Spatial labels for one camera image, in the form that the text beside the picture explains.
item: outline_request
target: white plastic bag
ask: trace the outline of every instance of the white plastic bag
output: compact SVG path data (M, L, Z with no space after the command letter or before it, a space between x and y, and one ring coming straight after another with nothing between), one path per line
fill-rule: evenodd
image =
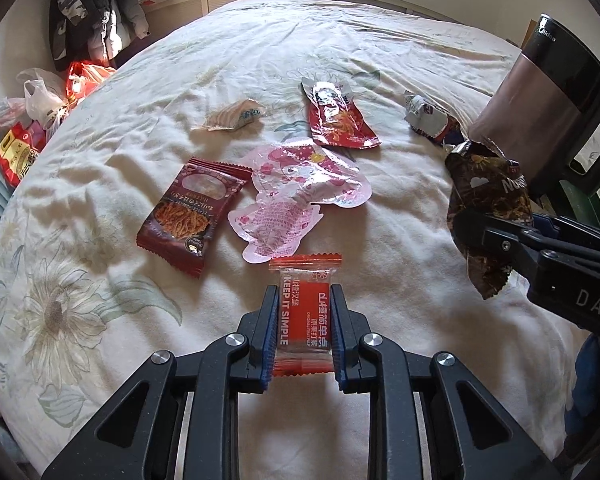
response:
M13 128L26 113L25 100L22 97L0 99L0 140L7 130Z
M16 76L16 81L24 85L27 81L42 79L48 90L52 91L61 99L66 99L66 84L64 80L53 72L41 68L27 68Z
M54 136L54 134L56 133L56 131L60 127L60 123L62 122L62 118L64 118L65 115L66 115L66 108L64 108L64 107L60 108L58 110L58 113L54 117L54 121L46 129L45 146L49 143L49 140L51 140L51 137Z
M24 83L24 99L27 115L33 121L38 121L45 130L56 112L64 105L64 100L50 92L42 79Z

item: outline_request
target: red plastic bag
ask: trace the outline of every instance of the red plastic bag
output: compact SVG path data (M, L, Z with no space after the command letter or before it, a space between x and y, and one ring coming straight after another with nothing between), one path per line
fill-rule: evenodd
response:
M69 110L87 95L93 92L116 69L100 66L89 61L74 61L69 65L66 74L66 96L69 99Z

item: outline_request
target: electric kettle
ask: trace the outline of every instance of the electric kettle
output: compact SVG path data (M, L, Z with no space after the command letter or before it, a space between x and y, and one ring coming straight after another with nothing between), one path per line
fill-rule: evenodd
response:
M584 173L571 162L599 124L600 62L567 28L542 14L469 137L488 137L517 161L532 197L562 179L590 195L600 188L600 155Z

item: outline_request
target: printed flower pattern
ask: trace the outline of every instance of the printed flower pattern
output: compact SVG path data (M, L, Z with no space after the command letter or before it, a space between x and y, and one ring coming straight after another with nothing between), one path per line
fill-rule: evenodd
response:
M97 274L104 273L116 259L114 247L118 244L116 230L112 222L97 224L92 232L86 233L76 240L80 264Z
M102 298L85 275L81 269L63 273L46 258L27 275L29 295L15 319L22 325L25 361L37 383L60 390L90 371L87 350L100 343L106 325L94 313Z

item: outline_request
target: floral bedsheet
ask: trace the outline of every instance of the floral bedsheet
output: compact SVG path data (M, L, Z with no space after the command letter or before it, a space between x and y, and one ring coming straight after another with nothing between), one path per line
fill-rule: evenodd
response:
M0 410L34 466L153 351L202 350L259 307L274 276L245 263L226 222L199 280L138 248L136 233L189 157L237 162L309 135L302 76L346 79L382 145L349 151L371 199L325 206L299 252L341 252L351 308L408 351L454 352L553 456L584 334L530 304L515 276L481 300L446 228L444 154L410 130L402 102L406 89L424 94L466 128L518 53L474 28L375 7L242 0L125 64L73 111L0 222ZM246 97L267 116L200 129ZM245 188L236 206L253 201ZM332 374L241 396L242 477L365 478L367 412L366 396L343 396Z

